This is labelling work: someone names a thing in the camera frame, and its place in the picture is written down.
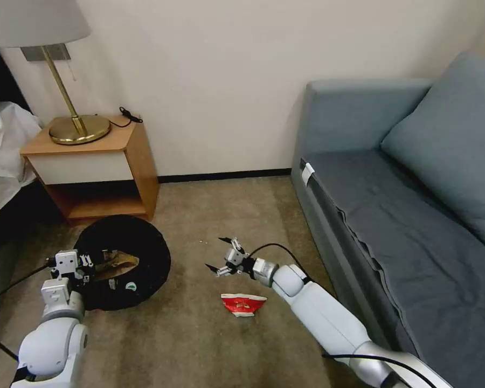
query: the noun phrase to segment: black trash bag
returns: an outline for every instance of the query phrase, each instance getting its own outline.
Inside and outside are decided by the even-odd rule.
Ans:
[[[94,222],[83,230],[74,248],[78,254],[89,254],[95,265],[104,262],[102,250],[122,251],[140,260],[138,266],[113,281],[92,281],[79,287],[76,291],[83,296],[86,310],[119,310],[138,305],[165,283],[171,267],[171,255],[162,234],[149,222],[133,216],[110,216]],[[136,290],[126,289],[131,282]]]

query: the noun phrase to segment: white lamp shade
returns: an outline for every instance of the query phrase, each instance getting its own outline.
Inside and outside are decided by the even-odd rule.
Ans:
[[[67,43],[88,35],[75,0],[0,0],[0,47]]]

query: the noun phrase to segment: wall socket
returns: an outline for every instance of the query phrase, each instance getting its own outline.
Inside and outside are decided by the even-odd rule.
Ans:
[[[70,54],[64,43],[48,45],[47,49],[52,60],[70,60]],[[41,47],[39,46],[22,47],[22,52],[25,59],[29,62],[45,61],[43,51],[41,51]]]

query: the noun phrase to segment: black cable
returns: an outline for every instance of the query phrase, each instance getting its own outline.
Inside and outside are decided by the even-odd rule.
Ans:
[[[277,242],[270,242],[269,244],[264,244],[260,247],[258,247],[257,249],[255,249],[252,253],[250,253],[248,255],[248,257],[252,257],[253,255],[255,255],[258,251],[260,251],[261,249],[264,249],[264,248],[267,248],[268,246],[277,246],[279,248],[282,248],[284,251],[286,251],[287,253],[289,253],[289,256],[291,256],[293,258],[293,260],[295,261],[296,265],[298,266],[299,269],[301,269],[304,274],[312,279],[309,274],[307,273],[307,271],[305,269],[303,269],[302,265],[300,264],[300,262],[298,261],[298,259],[295,257],[295,255],[293,254],[293,252],[291,252],[288,248],[284,247],[284,245],[282,244],[278,244]]]
[[[16,280],[15,282],[11,283],[6,289],[0,291],[0,297],[2,295],[4,295],[7,291],[9,291],[11,288],[13,288],[14,286],[20,284],[21,282],[23,282],[24,280],[26,280],[26,279],[30,278],[31,276],[37,274],[38,272],[43,271],[47,267],[48,267],[48,264],[45,264],[43,267],[39,267],[38,269],[35,269],[34,271],[26,274],[24,277],[22,277],[22,278]],[[3,350],[8,356],[13,358],[15,361],[18,361],[18,356],[1,342],[0,342],[0,349]]]
[[[115,122],[113,122],[113,121],[109,120],[109,122],[110,122],[111,124],[115,125],[116,127],[119,127],[119,128],[125,128],[125,127],[127,127],[128,125],[130,125],[132,122],[136,122],[136,123],[142,123],[142,122],[144,122],[144,121],[143,121],[141,118],[136,117],[136,116],[133,116],[133,115],[131,114],[131,112],[130,112],[130,111],[128,111],[128,110],[127,110],[126,108],[124,108],[124,107],[119,107],[119,110],[120,110],[120,113],[122,113],[122,116],[127,117],[127,118],[129,119],[129,122],[128,122],[127,124],[125,124],[125,125],[120,125],[120,124],[117,124],[117,123],[115,123]]]
[[[323,357],[324,358],[330,358],[330,359],[335,359],[335,358],[374,359],[374,360],[377,360],[377,361],[387,362],[387,363],[390,363],[390,364],[394,364],[394,365],[400,366],[401,368],[404,368],[406,370],[409,370],[414,375],[416,375],[416,376],[420,377],[422,380],[424,380],[424,382],[427,385],[429,385],[431,388],[437,388],[436,385],[434,385],[426,376],[424,376],[418,370],[416,370],[415,368],[412,368],[411,366],[406,365],[406,364],[404,364],[404,363],[402,363],[400,361],[394,360],[392,358],[382,357],[382,356],[371,356],[371,355],[330,355],[330,354],[324,354]]]

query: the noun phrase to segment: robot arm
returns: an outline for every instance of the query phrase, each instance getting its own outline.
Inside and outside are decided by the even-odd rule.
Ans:
[[[77,251],[61,251],[52,259],[55,279],[41,287],[45,308],[41,324],[22,341],[11,388],[73,388],[86,347],[85,309],[72,282],[83,280]]]
[[[273,288],[291,307],[293,313],[330,355],[380,356],[405,364],[425,376],[437,388],[451,386],[421,360],[408,353],[393,352],[370,340],[365,326],[320,285],[313,282],[296,265],[282,266],[263,259],[253,259],[236,239],[225,256],[226,266],[208,267],[217,276],[248,273],[263,285]],[[401,366],[376,359],[340,358],[365,383],[383,388],[427,388],[429,385]]]

